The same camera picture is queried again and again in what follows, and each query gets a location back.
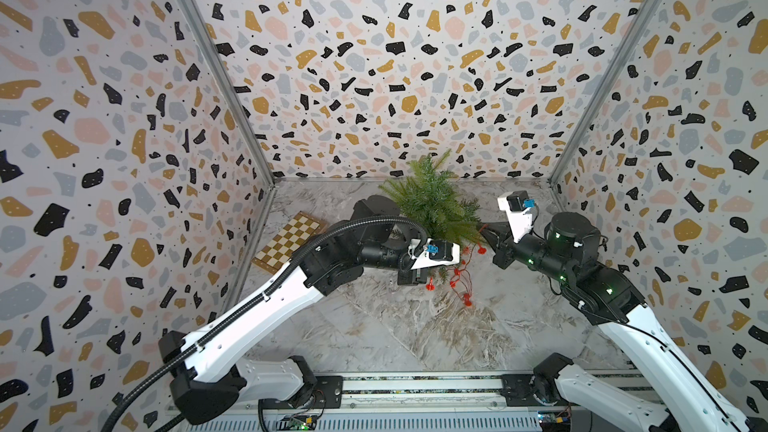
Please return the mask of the checkered wooden board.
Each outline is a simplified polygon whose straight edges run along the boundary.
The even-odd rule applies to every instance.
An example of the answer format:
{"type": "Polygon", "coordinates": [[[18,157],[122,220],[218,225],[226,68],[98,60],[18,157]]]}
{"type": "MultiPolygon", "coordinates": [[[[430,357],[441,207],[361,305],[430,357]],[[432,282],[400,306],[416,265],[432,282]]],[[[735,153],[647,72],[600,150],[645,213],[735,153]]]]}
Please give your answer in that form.
{"type": "Polygon", "coordinates": [[[298,212],[261,249],[251,264],[272,275],[277,274],[290,257],[310,238],[323,232],[327,223],[305,212],[298,212]]]}

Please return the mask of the metal corner post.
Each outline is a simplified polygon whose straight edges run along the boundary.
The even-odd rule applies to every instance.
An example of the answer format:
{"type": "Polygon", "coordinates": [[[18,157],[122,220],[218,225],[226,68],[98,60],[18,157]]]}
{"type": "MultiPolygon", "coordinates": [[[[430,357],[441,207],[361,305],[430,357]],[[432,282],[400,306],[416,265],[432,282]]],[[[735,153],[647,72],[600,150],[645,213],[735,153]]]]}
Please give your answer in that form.
{"type": "Polygon", "coordinates": [[[205,62],[210,68],[211,75],[233,115],[234,121],[243,137],[243,141],[249,149],[258,177],[264,182],[267,189],[273,189],[275,187],[273,175],[268,167],[267,161],[261,151],[248,118],[246,117],[243,106],[238,100],[234,85],[220,60],[215,42],[207,32],[204,18],[197,7],[195,0],[177,0],[177,3],[180,11],[186,18],[190,31],[198,44],[205,62]]]}
{"type": "Polygon", "coordinates": [[[640,4],[638,13],[621,40],[612,61],[606,68],[606,72],[597,82],[596,89],[587,103],[585,112],[573,128],[573,134],[547,180],[552,192],[557,191],[557,183],[564,177],[569,161],[577,152],[580,141],[587,135],[589,126],[596,118],[621,71],[627,66],[633,56],[634,48],[640,42],[648,22],[653,17],[661,1],[644,0],[640,4]]]}

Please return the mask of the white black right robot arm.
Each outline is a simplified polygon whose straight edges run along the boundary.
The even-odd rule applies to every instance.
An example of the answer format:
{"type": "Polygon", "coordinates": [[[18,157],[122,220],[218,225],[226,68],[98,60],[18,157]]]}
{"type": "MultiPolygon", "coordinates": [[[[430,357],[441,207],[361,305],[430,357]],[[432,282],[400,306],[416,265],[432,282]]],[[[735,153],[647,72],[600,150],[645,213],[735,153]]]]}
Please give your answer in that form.
{"type": "Polygon", "coordinates": [[[554,353],[534,370],[545,398],[575,403],[621,431],[764,431],[696,369],[658,321],[639,290],[598,260],[602,235],[583,215],[555,214],[543,236],[529,211],[480,226],[505,269],[517,261],[559,285],[559,294],[631,360],[659,397],[652,403],[597,378],[554,353]]]}

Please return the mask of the small green christmas tree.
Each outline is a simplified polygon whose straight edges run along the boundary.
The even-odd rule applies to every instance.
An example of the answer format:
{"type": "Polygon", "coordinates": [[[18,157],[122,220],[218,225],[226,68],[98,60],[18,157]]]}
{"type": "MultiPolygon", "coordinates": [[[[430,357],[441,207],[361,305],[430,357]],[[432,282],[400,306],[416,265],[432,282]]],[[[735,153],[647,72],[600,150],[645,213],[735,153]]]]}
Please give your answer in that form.
{"type": "Polygon", "coordinates": [[[462,246],[480,243],[480,205],[456,187],[456,175],[445,169],[449,157],[446,151],[413,160],[408,176],[387,179],[380,190],[404,216],[420,223],[431,238],[462,246]]]}

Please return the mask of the metal corner post left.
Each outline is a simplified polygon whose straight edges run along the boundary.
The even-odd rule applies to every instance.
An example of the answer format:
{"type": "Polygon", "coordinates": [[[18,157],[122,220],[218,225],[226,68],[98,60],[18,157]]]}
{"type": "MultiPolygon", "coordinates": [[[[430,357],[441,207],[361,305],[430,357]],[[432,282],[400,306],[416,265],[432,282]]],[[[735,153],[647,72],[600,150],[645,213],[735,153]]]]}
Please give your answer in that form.
{"type": "Polygon", "coordinates": [[[205,62],[210,68],[211,75],[233,115],[234,121],[243,137],[243,141],[249,149],[258,177],[264,182],[267,189],[273,189],[275,187],[273,175],[268,167],[267,161],[261,151],[248,118],[246,117],[243,106],[238,100],[234,85],[220,60],[215,42],[207,32],[204,18],[197,7],[195,0],[177,0],[177,3],[180,11],[186,18],[190,31],[198,44],[205,62]]]}

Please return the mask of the metal corner post right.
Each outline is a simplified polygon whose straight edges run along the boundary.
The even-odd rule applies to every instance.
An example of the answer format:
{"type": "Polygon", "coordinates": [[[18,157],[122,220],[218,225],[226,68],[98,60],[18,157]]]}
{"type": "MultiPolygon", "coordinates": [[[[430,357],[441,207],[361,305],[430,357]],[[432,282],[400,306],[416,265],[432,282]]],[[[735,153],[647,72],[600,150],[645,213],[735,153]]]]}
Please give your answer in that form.
{"type": "Polygon", "coordinates": [[[564,177],[569,161],[577,152],[580,141],[587,135],[589,126],[596,118],[621,71],[627,66],[633,56],[634,48],[640,42],[648,22],[653,17],[661,1],[644,0],[640,4],[638,13],[621,40],[612,61],[606,68],[606,72],[597,82],[596,89],[587,103],[585,112],[573,128],[573,134],[547,180],[552,192],[557,191],[557,183],[564,177]]]}

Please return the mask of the metal base rail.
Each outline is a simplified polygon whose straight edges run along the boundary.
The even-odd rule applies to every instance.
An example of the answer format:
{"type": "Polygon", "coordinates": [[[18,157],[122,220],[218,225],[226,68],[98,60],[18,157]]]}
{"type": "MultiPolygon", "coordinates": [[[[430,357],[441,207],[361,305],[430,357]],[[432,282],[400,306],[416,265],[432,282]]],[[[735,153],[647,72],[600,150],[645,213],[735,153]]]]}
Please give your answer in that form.
{"type": "Polygon", "coordinates": [[[568,402],[544,405],[531,372],[330,373],[297,409],[240,403],[200,431],[612,431],[568,402]]]}

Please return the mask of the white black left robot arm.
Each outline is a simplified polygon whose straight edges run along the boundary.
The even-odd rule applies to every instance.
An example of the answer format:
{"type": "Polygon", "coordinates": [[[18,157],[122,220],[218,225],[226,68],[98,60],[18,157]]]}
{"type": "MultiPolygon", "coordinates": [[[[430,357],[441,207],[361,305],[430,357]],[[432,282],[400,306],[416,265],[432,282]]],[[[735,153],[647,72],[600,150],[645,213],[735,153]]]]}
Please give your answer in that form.
{"type": "Polygon", "coordinates": [[[405,285],[426,268],[450,264],[455,246],[430,237],[401,215],[394,201],[373,195],[355,203],[352,216],[300,246],[271,279],[211,324],[160,342],[175,408],[199,425],[238,402],[281,402],[290,408],[314,403],[317,378],[307,361],[255,361],[247,352],[293,315],[360,278],[368,267],[397,272],[405,285]]]}

